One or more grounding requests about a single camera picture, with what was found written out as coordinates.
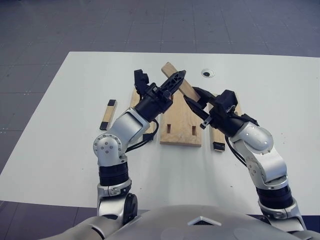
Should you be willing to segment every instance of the black cable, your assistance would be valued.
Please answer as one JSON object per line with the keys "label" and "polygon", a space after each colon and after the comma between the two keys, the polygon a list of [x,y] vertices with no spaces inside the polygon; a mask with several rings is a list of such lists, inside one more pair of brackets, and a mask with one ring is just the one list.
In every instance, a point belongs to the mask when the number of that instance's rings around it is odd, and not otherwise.
{"label": "black cable", "polygon": [[158,121],[155,120],[155,119],[153,120],[153,122],[156,124],[156,128],[155,128],[155,130],[153,131],[153,133],[152,133],[151,135],[149,135],[146,140],[140,141],[140,142],[138,142],[138,143],[136,143],[136,144],[128,147],[127,150],[125,151],[126,153],[142,147],[143,145],[147,144],[147,143],[156,135],[156,133],[157,133],[157,131],[158,131],[158,129],[159,129],[159,123],[158,123]]}
{"label": "black cable", "polygon": [[238,153],[230,144],[229,142],[229,138],[227,136],[224,136],[225,138],[225,142],[228,145],[228,147],[230,148],[231,152],[233,153],[233,155],[245,166],[247,167],[246,161],[245,159],[240,155],[240,153]]}

